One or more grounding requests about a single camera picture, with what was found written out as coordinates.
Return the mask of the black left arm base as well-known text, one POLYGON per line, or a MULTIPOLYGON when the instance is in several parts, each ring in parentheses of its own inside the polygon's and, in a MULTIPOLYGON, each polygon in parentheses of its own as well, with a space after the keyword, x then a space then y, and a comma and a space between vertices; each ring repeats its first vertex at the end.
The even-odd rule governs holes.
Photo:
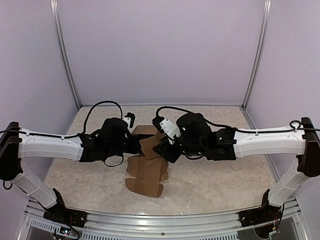
POLYGON ((56 196, 56 203, 52 207, 46 208, 43 217, 57 223, 83 228, 88 213, 82 210, 67 208, 60 192, 55 188, 53 188, 53 191, 56 196))

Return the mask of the right aluminium frame post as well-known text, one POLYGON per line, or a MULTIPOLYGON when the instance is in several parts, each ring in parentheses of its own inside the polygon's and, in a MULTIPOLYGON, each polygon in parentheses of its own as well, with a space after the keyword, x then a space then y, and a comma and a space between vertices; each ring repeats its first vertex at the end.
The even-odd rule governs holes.
POLYGON ((257 41, 257 47, 253 59, 253 65, 252 69, 250 72, 249 76, 249 82, 246 88, 246 92, 244 95, 244 99, 242 102, 242 109, 244 111, 247 110, 249 106, 249 102, 254 90, 254 85, 257 79, 261 59, 263 56, 263 51, 264 51, 264 45, 265 45, 265 39, 267 36, 267 31, 268 31, 268 25, 269 25, 269 20, 270 20, 270 14, 271 14, 271 7, 272 7, 272 1, 271 0, 265 0, 264 1, 264 6, 263 6, 263 13, 262 13, 262 19, 261 19, 261 25, 260 25, 260 30, 259 30, 259 36, 258 36, 258 41, 257 41))

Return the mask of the brown cardboard box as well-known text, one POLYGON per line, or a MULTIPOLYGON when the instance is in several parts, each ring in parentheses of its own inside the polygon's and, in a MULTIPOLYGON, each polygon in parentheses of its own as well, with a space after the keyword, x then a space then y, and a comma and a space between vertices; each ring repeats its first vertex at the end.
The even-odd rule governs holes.
POLYGON ((164 189, 161 182, 169 178, 169 164, 153 147, 158 145, 164 136, 153 125, 138 125, 132 135, 142 137, 138 141, 141 153, 127 159, 126 172, 132 178, 126 178, 125 185, 134 193, 158 198, 164 189))

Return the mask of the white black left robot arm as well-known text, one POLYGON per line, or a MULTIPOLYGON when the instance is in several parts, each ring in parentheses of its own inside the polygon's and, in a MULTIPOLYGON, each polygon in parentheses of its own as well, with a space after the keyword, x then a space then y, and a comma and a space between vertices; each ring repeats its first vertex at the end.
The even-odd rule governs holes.
POLYGON ((107 158, 124 154, 140 154, 140 140, 145 134, 130 133, 128 123, 113 117, 104 121, 93 133, 55 135, 20 128, 11 122, 0 138, 0 178, 19 187, 36 199, 50 214, 63 223, 70 218, 60 193, 47 187, 22 164, 26 158, 58 158, 80 163, 105 162, 107 158))

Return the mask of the aluminium frame post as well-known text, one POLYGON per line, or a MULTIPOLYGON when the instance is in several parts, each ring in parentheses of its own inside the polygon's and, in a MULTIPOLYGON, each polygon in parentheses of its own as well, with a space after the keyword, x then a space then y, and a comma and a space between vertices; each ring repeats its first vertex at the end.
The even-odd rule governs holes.
POLYGON ((79 110, 82 107, 81 100, 79 97, 79 93, 76 87, 76 83, 73 78, 70 61, 68 58, 67 48, 64 40, 64 34, 63 34, 63 28, 62 28, 62 22, 60 18, 60 10, 59 10, 59 1, 58 0, 50 0, 50 8, 51 8, 51 14, 55 29, 55 34, 57 38, 57 44, 60 52, 60 57, 62 60, 63 68, 65 71, 67 83, 69 85, 69 89, 71 92, 71 96, 73 99, 73 102, 75 104, 75 107, 77 110, 79 110))
POLYGON ((258 36, 258 41, 257 41, 257 47, 253 59, 253 65, 252 69, 250 72, 249 76, 249 82, 246 88, 246 92, 244 95, 244 99, 242 102, 242 109, 244 111, 247 110, 249 106, 249 102, 254 90, 254 85, 257 79, 261 59, 263 56, 263 51, 264 51, 264 45, 265 45, 265 39, 267 36, 267 31, 268 31, 268 25, 269 25, 269 20, 270 20, 270 14, 271 14, 271 7, 272 7, 272 1, 271 0, 265 0, 264 1, 264 6, 263 6, 263 13, 262 13, 262 19, 261 19, 261 25, 260 25, 260 30, 259 30, 259 36, 258 36))

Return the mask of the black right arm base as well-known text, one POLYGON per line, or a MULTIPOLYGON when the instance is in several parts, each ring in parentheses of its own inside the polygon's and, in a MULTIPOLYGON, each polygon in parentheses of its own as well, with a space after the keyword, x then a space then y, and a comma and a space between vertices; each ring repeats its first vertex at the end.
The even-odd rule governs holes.
POLYGON ((270 190, 268 189, 263 194, 261 206, 249 210, 242 210, 238 213, 242 227, 279 220, 282 217, 282 207, 270 205, 268 200, 269 192, 270 190))

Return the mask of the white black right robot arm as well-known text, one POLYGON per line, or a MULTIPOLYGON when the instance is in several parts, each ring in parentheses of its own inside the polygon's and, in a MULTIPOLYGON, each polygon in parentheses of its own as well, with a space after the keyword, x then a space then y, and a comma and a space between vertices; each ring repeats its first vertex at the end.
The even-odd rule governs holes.
POLYGON ((200 113, 187 112, 176 123, 156 115, 153 125, 164 134, 153 147, 169 163, 180 156, 190 160, 231 161, 255 155, 293 154, 296 159, 280 181, 263 195, 256 218, 266 222, 305 181, 320 175, 320 140, 308 117, 293 120, 288 126, 265 129, 240 129, 210 123, 200 113))

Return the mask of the left aluminium frame post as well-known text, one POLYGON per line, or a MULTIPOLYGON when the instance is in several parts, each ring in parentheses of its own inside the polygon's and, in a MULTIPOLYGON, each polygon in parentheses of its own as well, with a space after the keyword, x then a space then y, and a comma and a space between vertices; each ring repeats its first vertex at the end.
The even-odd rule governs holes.
POLYGON ((63 28, 62 28, 62 22, 60 18, 60 10, 59 10, 59 1, 58 0, 50 0, 50 8, 51 8, 51 14, 55 29, 55 34, 57 38, 57 44, 60 52, 60 57, 62 60, 63 68, 65 71, 67 83, 69 85, 69 89, 71 92, 71 96, 73 99, 73 102, 75 104, 75 107, 77 110, 79 110, 82 107, 81 100, 79 97, 79 93, 76 87, 76 83, 73 78, 70 61, 68 58, 67 48, 64 40, 64 34, 63 34, 63 28))

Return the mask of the front aluminium frame rail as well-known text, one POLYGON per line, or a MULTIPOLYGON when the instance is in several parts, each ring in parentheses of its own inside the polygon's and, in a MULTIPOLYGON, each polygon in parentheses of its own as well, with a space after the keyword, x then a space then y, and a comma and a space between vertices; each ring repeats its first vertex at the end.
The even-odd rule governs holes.
MULTIPOLYGON (((80 240, 240 240, 241 234, 249 233, 249 237, 261 240, 255 230, 267 227, 274 222, 258 225, 242 226, 240 212, 247 209, 222 211, 216 213, 187 215, 133 215, 100 211, 83 210, 87 213, 83 220, 83 228, 75 227, 80 240)), ((45 211, 31 199, 22 215, 17 240, 36 239, 38 233, 44 239, 52 240, 56 230, 56 238, 76 239, 77 233, 66 237, 60 234, 64 224, 44 219, 45 211)), ((295 198, 284 205, 281 223, 273 233, 272 240, 310 240, 306 223, 295 198)))

